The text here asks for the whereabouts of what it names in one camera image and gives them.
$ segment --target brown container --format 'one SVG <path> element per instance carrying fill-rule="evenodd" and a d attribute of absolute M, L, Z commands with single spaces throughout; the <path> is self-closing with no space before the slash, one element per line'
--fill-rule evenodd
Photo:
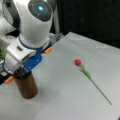
<path fill-rule="evenodd" d="M 32 72 L 28 73 L 22 78 L 17 77 L 16 74 L 14 74 L 14 79 L 21 95 L 25 99 L 31 99 L 37 95 L 38 88 L 36 86 Z"/>

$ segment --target green stem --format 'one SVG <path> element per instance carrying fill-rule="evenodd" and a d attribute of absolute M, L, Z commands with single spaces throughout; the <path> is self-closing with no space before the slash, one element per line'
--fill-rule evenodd
<path fill-rule="evenodd" d="M 95 87 L 98 89 L 98 91 L 103 95 L 103 97 L 109 102 L 109 104 L 112 105 L 112 103 L 107 98 L 107 96 L 102 92 L 102 90 L 98 87 L 98 85 L 92 80 L 92 77 L 91 77 L 90 73 L 87 71 L 87 69 L 84 67 L 83 64 L 80 65 L 80 68 L 82 69 L 84 74 L 91 80 L 91 82 L 95 85 Z"/>

